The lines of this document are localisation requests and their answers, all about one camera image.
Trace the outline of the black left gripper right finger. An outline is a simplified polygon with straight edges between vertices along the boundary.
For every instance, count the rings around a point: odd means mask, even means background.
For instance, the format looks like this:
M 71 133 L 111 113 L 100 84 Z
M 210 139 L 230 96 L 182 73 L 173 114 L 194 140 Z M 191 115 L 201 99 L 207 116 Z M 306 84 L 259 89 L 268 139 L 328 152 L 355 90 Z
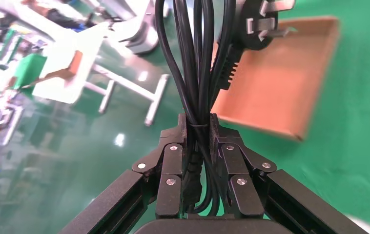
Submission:
M 210 115 L 210 150 L 225 211 L 257 233 L 362 234 L 364 230 Z

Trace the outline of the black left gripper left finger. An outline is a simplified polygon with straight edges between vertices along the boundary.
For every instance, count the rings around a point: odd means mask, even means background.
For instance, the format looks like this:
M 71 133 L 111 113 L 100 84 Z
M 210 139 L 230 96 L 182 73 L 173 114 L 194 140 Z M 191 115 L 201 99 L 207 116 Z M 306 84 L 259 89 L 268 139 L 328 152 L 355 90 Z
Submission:
M 185 114 L 180 114 L 176 127 L 161 132 L 156 149 L 124 171 L 60 232 L 127 234 L 153 201 L 160 202 L 161 217 L 178 218 L 186 136 Z

